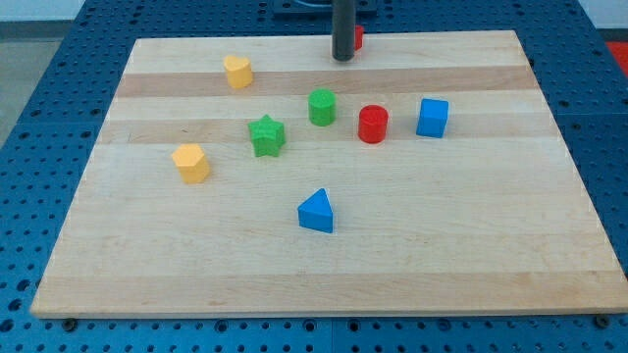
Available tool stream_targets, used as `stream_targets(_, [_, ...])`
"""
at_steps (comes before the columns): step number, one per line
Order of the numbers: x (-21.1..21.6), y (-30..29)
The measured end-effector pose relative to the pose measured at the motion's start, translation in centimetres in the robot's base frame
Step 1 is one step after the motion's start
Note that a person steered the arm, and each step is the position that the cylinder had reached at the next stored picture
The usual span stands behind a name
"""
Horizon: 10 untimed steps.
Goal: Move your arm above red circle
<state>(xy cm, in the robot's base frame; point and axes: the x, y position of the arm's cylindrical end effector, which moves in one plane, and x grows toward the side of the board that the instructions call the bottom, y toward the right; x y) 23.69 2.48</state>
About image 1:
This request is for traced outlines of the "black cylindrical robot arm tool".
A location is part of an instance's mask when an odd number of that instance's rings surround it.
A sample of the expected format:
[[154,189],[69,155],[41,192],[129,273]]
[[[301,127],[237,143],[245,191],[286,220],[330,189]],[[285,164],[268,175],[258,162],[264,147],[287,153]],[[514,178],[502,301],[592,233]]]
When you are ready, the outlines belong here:
[[354,57],[355,16],[354,0],[332,1],[332,56],[336,61],[347,62]]

